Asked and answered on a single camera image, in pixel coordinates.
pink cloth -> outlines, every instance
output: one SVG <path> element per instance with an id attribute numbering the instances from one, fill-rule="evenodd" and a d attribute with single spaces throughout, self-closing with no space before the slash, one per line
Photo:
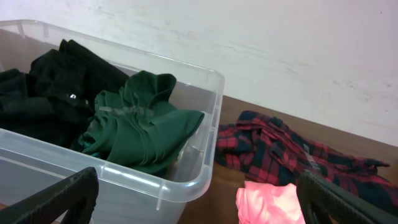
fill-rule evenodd
<path id="1" fill-rule="evenodd" d="M 236 194 L 239 224 L 305 224 L 295 185 L 276 187 L 251 181 L 244 185 Z"/>

flannel shirt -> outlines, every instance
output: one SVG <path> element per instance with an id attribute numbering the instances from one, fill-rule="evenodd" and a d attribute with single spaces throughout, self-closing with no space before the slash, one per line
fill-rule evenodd
<path id="1" fill-rule="evenodd" d="M 247 179 L 276 186 L 296 184 L 306 169 L 398 216 L 398 188 L 377 175 L 377 167 L 389 164 L 305 139 L 275 117 L 243 111 L 236 124 L 220 125 L 215 159 Z"/>

white backdrop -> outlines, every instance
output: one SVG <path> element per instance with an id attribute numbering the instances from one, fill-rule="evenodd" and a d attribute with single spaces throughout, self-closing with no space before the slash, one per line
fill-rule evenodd
<path id="1" fill-rule="evenodd" d="M 227 96 L 398 146 L 396 0 L 0 0 L 13 19 L 208 67 Z"/>

plastic bin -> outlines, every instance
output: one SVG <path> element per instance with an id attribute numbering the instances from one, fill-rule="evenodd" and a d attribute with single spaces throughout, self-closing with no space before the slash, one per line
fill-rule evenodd
<path id="1" fill-rule="evenodd" d="M 12 205 L 88 166 L 99 177 L 92 221 L 177 223 L 188 201 L 207 190 L 213 170 L 224 77 L 219 73 L 37 21 L 0 22 L 0 72 L 30 63 L 62 39 L 73 39 L 129 75 L 139 70 L 172 73 L 178 84 L 170 102 L 205 113 L 162 179 L 0 129 L 0 203 Z"/>

folded green garment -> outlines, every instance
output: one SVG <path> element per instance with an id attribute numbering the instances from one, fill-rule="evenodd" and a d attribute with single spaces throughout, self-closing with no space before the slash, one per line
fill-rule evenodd
<path id="1" fill-rule="evenodd" d="M 95 115 L 78 140 L 83 153 L 149 174 L 169 166 L 204 117 L 169 103 L 176 82 L 171 74 L 141 71 L 119 94 L 99 93 Z"/>

